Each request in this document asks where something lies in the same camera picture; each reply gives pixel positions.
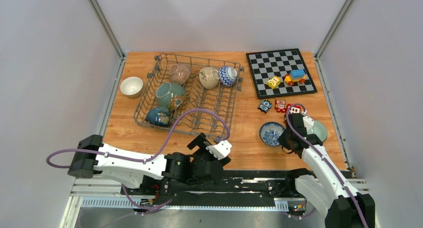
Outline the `white bowl blue roses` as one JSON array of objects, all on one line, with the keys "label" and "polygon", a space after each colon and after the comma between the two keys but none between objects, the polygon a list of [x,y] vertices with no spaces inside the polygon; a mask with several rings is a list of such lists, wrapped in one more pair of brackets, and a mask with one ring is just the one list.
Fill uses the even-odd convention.
[{"label": "white bowl blue roses", "polygon": [[278,139],[285,131],[285,127],[277,122],[267,122],[259,129],[259,137],[261,141],[272,147],[280,146]]}]

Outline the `mint green leaf bowl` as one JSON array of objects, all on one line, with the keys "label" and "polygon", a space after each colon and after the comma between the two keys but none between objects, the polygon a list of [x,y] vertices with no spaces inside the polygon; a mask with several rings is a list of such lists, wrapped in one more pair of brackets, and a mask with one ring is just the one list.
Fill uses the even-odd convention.
[{"label": "mint green leaf bowl", "polygon": [[328,136],[326,127],[318,120],[314,120],[314,124],[308,130],[308,134],[315,134],[321,142],[324,142]]}]

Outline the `beige bowl with flower sprig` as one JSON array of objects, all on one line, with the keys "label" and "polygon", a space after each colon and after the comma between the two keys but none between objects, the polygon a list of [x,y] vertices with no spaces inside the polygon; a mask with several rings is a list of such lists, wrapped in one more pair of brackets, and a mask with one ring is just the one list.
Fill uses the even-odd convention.
[{"label": "beige bowl with flower sprig", "polygon": [[210,66],[202,68],[199,71],[199,80],[204,88],[206,89],[215,88],[220,82],[218,70]]}]

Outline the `blue white zigzag bowl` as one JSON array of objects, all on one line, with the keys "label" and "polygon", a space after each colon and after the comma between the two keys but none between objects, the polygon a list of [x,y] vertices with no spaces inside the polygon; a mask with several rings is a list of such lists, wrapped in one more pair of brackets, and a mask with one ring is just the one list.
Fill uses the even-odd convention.
[{"label": "blue white zigzag bowl", "polygon": [[231,66],[222,66],[218,70],[218,76],[221,83],[226,87],[231,87],[235,84],[237,79],[237,71]]}]

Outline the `plain beige bowl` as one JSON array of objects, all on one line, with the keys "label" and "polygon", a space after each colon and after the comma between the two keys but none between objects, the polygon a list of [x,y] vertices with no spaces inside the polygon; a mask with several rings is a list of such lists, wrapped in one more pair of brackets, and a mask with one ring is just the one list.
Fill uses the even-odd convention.
[{"label": "plain beige bowl", "polygon": [[132,76],[124,79],[120,84],[120,91],[123,95],[136,98],[141,95],[144,82],[141,78]]}]

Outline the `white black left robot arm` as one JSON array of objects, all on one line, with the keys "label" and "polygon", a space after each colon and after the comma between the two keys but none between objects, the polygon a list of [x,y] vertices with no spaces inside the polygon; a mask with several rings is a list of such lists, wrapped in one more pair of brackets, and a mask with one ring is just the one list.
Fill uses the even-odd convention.
[{"label": "white black left robot arm", "polygon": [[232,144],[223,140],[211,144],[201,133],[188,148],[196,148],[193,154],[153,155],[119,149],[102,142],[101,135],[91,135],[78,143],[68,175],[91,179],[107,178],[135,189],[142,195],[153,188],[153,181],[168,179],[187,185],[217,181],[222,178],[223,168],[231,159]]}]

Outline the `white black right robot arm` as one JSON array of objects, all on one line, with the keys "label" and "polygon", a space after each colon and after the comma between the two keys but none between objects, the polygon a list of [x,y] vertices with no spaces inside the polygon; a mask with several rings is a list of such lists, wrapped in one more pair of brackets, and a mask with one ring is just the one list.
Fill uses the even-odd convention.
[{"label": "white black right robot arm", "polygon": [[370,194],[355,188],[330,159],[323,142],[311,133],[312,119],[288,113],[285,131],[278,141],[308,166],[290,172],[285,182],[288,195],[304,196],[324,218],[327,228],[374,228],[376,204]]}]

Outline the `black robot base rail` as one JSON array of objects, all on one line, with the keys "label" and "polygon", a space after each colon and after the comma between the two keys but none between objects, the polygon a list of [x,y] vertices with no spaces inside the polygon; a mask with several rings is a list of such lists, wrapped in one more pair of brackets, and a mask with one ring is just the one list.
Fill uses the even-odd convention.
[{"label": "black robot base rail", "polygon": [[183,184],[170,178],[145,178],[139,188],[120,193],[153,196],[156,204],[170,201],[181,207],[273,207],[276,198],[303,198],[295,190],[296,175],[312,175],[306,168],[295,170],[229,170],[221,180]]}]

